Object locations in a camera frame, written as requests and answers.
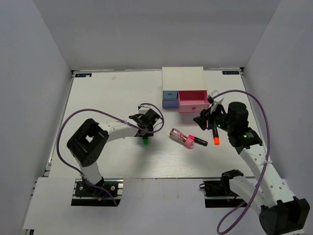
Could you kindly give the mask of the green cap black highlighter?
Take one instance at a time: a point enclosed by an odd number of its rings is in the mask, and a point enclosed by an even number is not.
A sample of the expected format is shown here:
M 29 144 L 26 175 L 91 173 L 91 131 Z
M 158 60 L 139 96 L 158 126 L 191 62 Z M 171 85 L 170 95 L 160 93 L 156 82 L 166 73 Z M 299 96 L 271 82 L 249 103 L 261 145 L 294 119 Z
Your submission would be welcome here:
M 148 146 L 149 145 L 149 140 L 148 139 L 143 139 L 143 145 Z

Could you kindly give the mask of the pink cap black highlighter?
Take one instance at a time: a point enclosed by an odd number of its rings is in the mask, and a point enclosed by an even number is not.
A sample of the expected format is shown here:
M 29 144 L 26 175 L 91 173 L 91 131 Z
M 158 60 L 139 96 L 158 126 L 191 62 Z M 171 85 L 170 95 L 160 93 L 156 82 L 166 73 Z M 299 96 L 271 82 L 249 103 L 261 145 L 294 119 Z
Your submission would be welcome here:
M 193 135 L 189 135 L 188 137 L 191 138 L 194 141 L 194 143 L 197 143 L 197 144 L 202 145 L 202 146 L 207 146 L 208 145 L 207 141 L 202 140 L 202 139 L 200 139 L 198 137 L 195 137 Z

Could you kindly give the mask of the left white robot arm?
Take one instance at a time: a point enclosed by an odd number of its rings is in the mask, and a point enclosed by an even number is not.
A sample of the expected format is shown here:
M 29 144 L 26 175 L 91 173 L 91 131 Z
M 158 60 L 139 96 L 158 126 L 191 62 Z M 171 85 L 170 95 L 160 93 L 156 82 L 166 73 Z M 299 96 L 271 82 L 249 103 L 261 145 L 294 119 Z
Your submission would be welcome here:
M 92 195 L 103 191 L 104 179 L 99 171 L 97 160 L 106 143 L 128 137 L 143 138 L 154 135 L 154 125 L 164 117 L 151 108 L 143 108 L 137 114 L 129 116 L 135 125 L 124 120 L 98 123 L 89 118 L 67 142 L 67 148 L 79 164 L 87 190 Z

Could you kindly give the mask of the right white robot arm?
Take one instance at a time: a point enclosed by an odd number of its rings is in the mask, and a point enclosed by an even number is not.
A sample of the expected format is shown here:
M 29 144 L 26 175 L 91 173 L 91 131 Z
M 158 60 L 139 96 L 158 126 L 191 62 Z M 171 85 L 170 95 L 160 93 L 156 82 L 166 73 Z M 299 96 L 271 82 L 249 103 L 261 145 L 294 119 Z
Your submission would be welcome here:
M 224 194 L 240 196 L 256 212 L 268 235 L 283 235 L 303 229 L 310 205 L 305 198 L 297 198 L 276 171 L 262 140 L 248 125 L 245 104 L 231 102 L 227 111 L 219 104 L 214 111 L 203 109 L 193 120 L 202 130 L 220 128 L 226 131 L 230 144 L 258 181 L 253 186 L 239 170 L 224 172 L 220 186 Z

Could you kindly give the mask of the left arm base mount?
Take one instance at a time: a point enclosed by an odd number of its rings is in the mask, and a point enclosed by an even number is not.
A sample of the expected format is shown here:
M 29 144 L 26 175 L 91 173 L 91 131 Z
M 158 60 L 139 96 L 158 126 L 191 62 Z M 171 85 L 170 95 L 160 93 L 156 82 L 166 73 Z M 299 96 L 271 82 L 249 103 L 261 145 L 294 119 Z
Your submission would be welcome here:
M 81 207 L 116 207 L 122 199 L 123 179 L 105 179 L 99 187 L 107 190 L 89 186 L 83 179 L 76 179 L 72 194 L 71 206 Z

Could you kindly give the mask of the small blue drawer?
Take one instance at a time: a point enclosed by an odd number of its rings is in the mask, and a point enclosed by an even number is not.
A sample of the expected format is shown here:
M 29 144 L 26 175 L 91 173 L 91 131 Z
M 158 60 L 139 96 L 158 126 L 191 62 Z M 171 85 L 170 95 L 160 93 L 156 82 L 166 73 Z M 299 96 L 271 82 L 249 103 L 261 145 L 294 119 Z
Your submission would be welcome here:
M 162 91 L 162 99 L 164 100 L 176 100 L 178 96 L 178 91 Z

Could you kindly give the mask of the orange cap black highlighter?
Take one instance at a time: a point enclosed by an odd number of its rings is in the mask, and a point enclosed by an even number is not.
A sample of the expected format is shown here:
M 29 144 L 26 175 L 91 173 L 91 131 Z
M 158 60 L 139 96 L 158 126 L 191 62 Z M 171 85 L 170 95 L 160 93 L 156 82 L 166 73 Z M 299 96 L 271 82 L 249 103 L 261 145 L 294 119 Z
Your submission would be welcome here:
M 213 141 L 215 145 L 219 145 L 220 144 L 220 138 L 219 138 L 219 134 L 218 134 L 218 130 L 216 127 L 214 127 L 212 129 L 212 133 L 213 133 Z

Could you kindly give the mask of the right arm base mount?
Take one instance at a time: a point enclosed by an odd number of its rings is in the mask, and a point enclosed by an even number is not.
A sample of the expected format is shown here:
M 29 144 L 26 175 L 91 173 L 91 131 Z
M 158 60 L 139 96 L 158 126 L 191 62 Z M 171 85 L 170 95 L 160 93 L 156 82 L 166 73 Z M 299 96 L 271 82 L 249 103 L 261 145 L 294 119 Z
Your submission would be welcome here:
M 230 190 L 229 180 L 244 176 L 244 174 L 233 169 L 222 173 L 219 180 L 205 180 L 199 184 L 199 189 L 204 191 L 204 201 L 206 208 L 235 208 L 246 206 L 246 202 L 236 193 Z

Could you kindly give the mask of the pink drawer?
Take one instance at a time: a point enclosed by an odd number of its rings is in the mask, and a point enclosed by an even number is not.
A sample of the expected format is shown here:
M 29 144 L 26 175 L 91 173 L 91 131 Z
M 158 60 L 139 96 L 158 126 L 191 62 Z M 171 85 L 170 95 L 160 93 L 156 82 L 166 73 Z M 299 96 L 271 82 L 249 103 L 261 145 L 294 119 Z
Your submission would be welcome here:
M 179 91 L 179 113 L 200 112 L 209 107 L 207 91 Z

